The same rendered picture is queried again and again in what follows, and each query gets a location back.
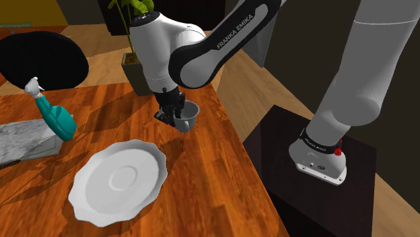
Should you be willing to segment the white scalloped plate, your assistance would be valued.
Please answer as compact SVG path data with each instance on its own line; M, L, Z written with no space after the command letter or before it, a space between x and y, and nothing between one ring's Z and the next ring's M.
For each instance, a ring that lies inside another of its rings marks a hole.
M116 142L76 173L68 200L76 219L103 228L153 203L167 176L166 155L154 143Z

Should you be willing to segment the potted green plant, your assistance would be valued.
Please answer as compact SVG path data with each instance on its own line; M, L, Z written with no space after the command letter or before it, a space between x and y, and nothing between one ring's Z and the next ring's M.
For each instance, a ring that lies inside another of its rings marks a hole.
M126 5L128 16L129 16L129 23L127 24L121 8ZM114 6L118 9L120 18L122 20L123 26L125 28L125 32L127 34L127 39L129 41L129 45L131 48L131 53L125 53L122 58L121 66L123 71L133 88L133 91L138 96L148 96L152 95L153 92L149 89L149 86L146 82L145 76L143 74L143 68L140 64L133 44L131 42L131 37L129 33L129 26L131 25L131 13L130 13L130 6L133 7L134 16L138 16L144 13L148 13L154 10L154 2L153 0L111 0L108 5L108 9L112 9Z

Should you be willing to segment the white marble block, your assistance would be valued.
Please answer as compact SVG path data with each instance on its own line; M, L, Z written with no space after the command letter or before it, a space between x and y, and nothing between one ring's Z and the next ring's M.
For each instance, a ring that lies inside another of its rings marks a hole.
M54 156L62 144L43 119L0 125L0 164Z

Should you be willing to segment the black round table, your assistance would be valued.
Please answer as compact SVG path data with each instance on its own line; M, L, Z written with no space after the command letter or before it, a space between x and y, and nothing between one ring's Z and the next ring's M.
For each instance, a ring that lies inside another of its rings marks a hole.
M46 91L75 88L88 73L83 51L62 34L35 31L0 40L0 74L20 89L33 77Z

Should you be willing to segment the grey cup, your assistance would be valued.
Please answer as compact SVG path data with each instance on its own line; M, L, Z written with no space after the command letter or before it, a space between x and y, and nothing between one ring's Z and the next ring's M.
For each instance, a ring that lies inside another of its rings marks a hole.
M174 115L176 129L181 133L188 133L194 127L199 112L200 108L196 103L186 100L184 108L181 110L180 118Z

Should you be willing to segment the teal spray bottle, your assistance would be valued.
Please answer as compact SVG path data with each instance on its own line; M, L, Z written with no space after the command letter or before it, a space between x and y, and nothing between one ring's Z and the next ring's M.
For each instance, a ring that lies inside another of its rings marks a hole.
M77 128L76 122L62 106L52 106L40 91L38 78L33 77L24 87L25 93L35 99L35 103L48 127L63 141L72 140Z

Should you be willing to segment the dark robot stand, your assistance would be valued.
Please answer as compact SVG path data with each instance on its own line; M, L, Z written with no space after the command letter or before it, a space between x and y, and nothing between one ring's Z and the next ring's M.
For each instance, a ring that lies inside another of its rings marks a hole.
M309 120L272 106L243 142L290 237L372 237L376 149L343 138L347 176L335 186L299 171L289 146Z

